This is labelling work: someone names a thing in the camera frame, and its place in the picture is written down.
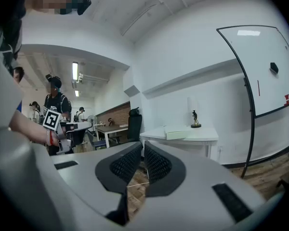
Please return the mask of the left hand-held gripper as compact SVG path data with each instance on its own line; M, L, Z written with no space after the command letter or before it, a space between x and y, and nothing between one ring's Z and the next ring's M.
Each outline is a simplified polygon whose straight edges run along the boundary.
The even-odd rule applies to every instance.
M61 122L61 114L48 109L43 121L43 127L47 129L46 144L53 146L53 135L56 136L59 151L57 154L68 153L71 150L72 139L66 137L68 132L75 130L87 130L92 127L91 122L67 123Z

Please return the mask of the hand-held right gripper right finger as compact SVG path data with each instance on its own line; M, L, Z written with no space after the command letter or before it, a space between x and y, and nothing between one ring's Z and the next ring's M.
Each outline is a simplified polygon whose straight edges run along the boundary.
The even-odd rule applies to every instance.
M144 148L144 212L154 225L234 225L265 203L257 190L211 159L148 141Z

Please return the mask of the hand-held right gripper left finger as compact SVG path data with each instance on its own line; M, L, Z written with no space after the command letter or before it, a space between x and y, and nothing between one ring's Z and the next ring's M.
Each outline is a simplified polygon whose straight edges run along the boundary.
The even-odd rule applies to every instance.
M52 156L55 168L84 203L124 226L129 222L127 186L141 162L142 144Z

